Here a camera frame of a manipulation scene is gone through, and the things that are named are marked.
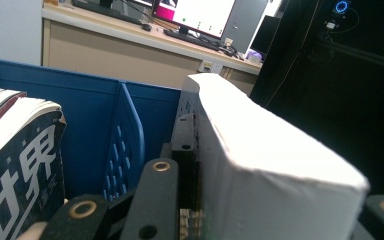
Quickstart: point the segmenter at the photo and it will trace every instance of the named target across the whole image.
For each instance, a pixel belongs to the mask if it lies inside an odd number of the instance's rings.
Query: monitor screen
[[[152,8],[154,0],[129,0],[129,2],[136,3],[144,7]]]
[[[155,0],[152,15],[180,26],[221,39],[235,0]]]

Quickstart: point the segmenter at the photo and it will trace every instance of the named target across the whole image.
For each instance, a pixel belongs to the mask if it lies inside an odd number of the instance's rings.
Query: white desk
[[[43,66],[181,88],[202,60],[223,65],[221,76],[249,94],[261,64],[228,57],[140,26],[73,7],[44,4]]]

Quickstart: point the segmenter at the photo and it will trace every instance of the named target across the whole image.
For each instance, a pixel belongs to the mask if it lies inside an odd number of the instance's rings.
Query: keyboard
[[[204,42],[204,41],[201,41],[197,38],[188,37],[188,35],[186,35],[186,34],[181,34],[178,32],[171,31],[171,30],[167,30],[167,29],[164,29],[164,34],[169,36],[169,37],[177,38],[177,39],[183,40],[185,42],[189,42],[189,43],[199,45],[201,47],[209,48],[209,49],[214,50],[214,51],[219,50],[219,47],[217,47],[217,46],[215,46],[209,42]]]
[[[141,21],[139,21],[139,19],[123,15],[123,14],[121,14],[121,12],[119,12],[117,10],[99,6],[96,3],[82,1],[82,0],[71,0],[71,4],[73,4],[73,6],[78,7],[78,8],[82,8],[82,9],[85,9],[85,10],[88,10],[91,12],[96,12],[96,13],[99,13],[99,14],[102,14],[102,15],[105,15],[108,17],[116,18],[116,19],[119,19],[122,21],[136,24],[136,25],[142,26],[142,24],[143,24]]]

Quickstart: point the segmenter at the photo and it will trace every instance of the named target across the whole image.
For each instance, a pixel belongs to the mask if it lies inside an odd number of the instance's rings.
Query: blue plastic crate
[[[144,164],[170,142],[180,91],[0,60],[0,88],[61,104],[67,198],[108,200],[135,188]]]

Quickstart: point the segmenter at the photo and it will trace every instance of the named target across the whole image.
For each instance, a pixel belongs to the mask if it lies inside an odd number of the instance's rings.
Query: power outlet
[[[210,61],[202,61],[201,65],[199,65],[198,72],[211,72],[211,68],[213,67],[213,63]]]
[[[198,67],[198,72],[220,74],[223,65],[203,60]]]

